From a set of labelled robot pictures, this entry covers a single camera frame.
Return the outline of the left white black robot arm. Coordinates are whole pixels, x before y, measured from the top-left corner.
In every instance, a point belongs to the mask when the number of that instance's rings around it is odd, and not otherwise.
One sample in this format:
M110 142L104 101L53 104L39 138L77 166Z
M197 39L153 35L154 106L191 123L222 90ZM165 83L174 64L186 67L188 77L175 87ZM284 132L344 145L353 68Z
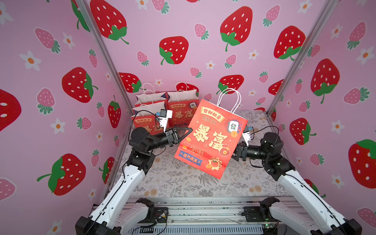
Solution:
M189 127L178 127L151 135L143 127L135 128L129 141L132 151L122 168L122 176L90 216L82 216L77 221L76 234L125 235L138 222L150 218L154 212L154 204L147 199L139 200L124 214L121 214L121 211L135 187L151 169L156 158L153 150L178 145L192 131Z

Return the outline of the red paper bag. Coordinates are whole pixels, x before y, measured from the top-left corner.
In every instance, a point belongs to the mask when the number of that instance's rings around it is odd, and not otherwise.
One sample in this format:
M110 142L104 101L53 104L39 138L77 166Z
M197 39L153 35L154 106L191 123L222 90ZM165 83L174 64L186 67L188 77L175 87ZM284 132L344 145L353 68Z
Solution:
M172 111L172 127L188 126L199 106L199 90L192 84L179 82L175 92L168 92L167 107Z
M141 105L133 108L135 114L132 116L135 128L143 127L151 135L159 134L164 131L164 128L156 120L157 113L165 109L163 102Z
M150 85L151 89L144 89L145 85ZM168 94L166 92L155 91L154 86L150 83L146 83L142 86L144 92L141 95L136 95L137 101L135 103L136 107L141 105L150 105L155 103L164 103L167 107Z
M237 94L231 111L220 107L225 94ZM241 95L233 88L221 92L217 104L202 100L189 124L192 132L179 144L174 158L221 179L248 120L235 114Z

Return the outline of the right aluminium frame post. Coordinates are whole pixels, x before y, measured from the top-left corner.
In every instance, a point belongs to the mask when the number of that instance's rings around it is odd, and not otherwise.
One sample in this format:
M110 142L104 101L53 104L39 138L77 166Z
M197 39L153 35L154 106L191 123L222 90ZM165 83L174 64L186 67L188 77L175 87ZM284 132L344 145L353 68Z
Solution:
M270 118L273 110L277 107L282 95L288 89L291 81L293 80L294 76L300 69L301 64L304 62L308 50L316 41L317 37L320 35L323 27L325 26L326 22L330 18L332 12L334 11L338 1L335 0L327 0L325 1L321 11L319 12L315 22L313 23L309 34L306 37L306 40L303 44L302 49L300 49L297 57L295 58L294 62L291 64L290 69L286 73L284 77L284 81L277 92L273 102L271 103L269 109L266 111L267 117Z

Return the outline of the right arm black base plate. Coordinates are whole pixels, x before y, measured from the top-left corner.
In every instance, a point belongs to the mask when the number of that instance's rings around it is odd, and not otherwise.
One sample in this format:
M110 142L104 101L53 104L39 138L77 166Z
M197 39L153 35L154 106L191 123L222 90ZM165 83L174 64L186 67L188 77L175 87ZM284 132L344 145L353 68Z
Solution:
M247 222L277 222L278 220L273 218L269 209L262 206L258 207L244 207L244 211L241 213L246 218Z

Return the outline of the left aluminium frame post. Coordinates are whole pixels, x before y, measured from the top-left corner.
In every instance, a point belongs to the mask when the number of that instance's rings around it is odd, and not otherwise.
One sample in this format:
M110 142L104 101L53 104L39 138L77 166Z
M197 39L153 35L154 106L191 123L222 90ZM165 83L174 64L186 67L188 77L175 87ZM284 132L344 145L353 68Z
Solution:
M87 3L87 1L84 1L84 0L78 0L77 4L80 7L83 18L86 21L86 23L87 23L87 25L88 25L88 27L91 31L91 34L92 34L100 52L101 52L101 55L102 55L102 57L105 61L105 64L108 68L108 71L110 72L110 74L111 74L111 76L114 80L114 83L116 84L116 86L118 88L118 91L119 91L119 93L122 97L122 100L126 104L128 112L133 113L132 112L132 104L131 104L128 96L127 96L127 92L124 88L124 85L121 81L121 78L118 74L118 71L116 70L116 68L114 66L114 63L111 59L109 51L108 51L108 49L107 49L107 47L106 47L106 45L105 45L105 43L102 39L102 35L100 34L100 31L97 28L97 25L95 23L93 15L90 11L89 4Z

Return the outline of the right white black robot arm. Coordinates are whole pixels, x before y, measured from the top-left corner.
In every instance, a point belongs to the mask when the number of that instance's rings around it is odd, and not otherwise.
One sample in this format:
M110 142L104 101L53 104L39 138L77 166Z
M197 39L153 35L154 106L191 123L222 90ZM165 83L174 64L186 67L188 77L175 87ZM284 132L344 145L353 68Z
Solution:
M279 221L301 235L360 235L361 225L346 219L331 207L301 177L293 164L281 155L283 142L278 134L267 132L259 146L250 145L251 133L242 134L232 158L236 161L261 160L263 168L276 182L284 186L309 214L309 218L289 209L276 197L268 197L259 207L247 207L243 216L252 222Z

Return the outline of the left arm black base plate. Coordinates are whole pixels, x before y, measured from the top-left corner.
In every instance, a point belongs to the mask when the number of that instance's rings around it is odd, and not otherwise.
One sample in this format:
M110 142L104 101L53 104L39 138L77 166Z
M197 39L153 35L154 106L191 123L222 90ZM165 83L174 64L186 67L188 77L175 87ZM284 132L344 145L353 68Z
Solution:
M165 222L169 215L168 207L149 207L144 211L136 213L136 224L156 224Z

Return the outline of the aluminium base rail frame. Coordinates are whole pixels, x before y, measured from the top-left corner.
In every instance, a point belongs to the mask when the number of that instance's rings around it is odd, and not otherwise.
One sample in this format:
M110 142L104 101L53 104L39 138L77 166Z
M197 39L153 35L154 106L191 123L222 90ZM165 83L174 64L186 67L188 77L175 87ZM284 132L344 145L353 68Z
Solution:
M136 204L136 202L138 202L141 199L147 199L147 198L140 198L137 201L134 201L132 203L132 207ZM235 199L233 204L228 203L228 202L220 203L219 199L217 198L213 202L210 202L209 199L205 198L202 202L194 201L192 203L188 203L184 201L179 204L173 201L171 203L163 202L162 206L156 205L155 202L153 202L153 204L154 204L154 207L168 207L168 210L169 210L168 216L172 216L172 217L191 216L194 219L214 221L214 220L219 220L219 219L230 220L234 216L240 216L241 213L244 211L244 209L243 210L240 209L240 205L239 205L240 202L242 202L242 200Z

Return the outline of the aluminium frame post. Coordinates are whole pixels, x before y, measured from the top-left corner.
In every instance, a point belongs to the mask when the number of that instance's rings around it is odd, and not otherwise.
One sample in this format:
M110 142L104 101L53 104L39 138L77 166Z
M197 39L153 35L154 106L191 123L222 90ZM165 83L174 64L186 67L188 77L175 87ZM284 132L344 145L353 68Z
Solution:
M332 12L334 11L338 1L335 0L327 0L325 1L321 11L319 12L315 22L313 23L309 34L306 37L306 40L303 44L302 49L300 49L297 57L295 58L294 62L291 64L290 69L286 73L284 77L284 81L277 92L273 102L271 103L269 109L266 111L267 117L270 118L273 110L277 107L282 95L288 89L291 81L293 80L294 76L300 69L301 64L304 62L308 50L316 41L317 37L320 35L323 27L325 26L326 22L330 18Z
M114 66L114 63L111 59L109 51L108 51L108 49L107 49L107 47L106 47L106 45L105 45L105 43L102 39L102 35L100 34L100 31L97 28L97 25L95 23L93 15L90 11L89 4L87 3L87 1L84 1L84 0L78 0L77 4L80 7L83 18L86 21L86 23L87 23L87 25L88 25L88 27L91 31L91 34L92 34L100 52L101 52L101 55L102 55L102 57L105 61L105 64L108 68L108 71L110 72L110 74L111 74L111 76L114 80L114 83L116 84L116 86L118 88L118 91L119 91L119 93L122 97L122 100L126 104L128 112L133 113L132 112L132 104L131 104L128 96L127 96L127 92L124 88L124 85L121 81L121 78L118 74L118 71L116 70L116 68Z

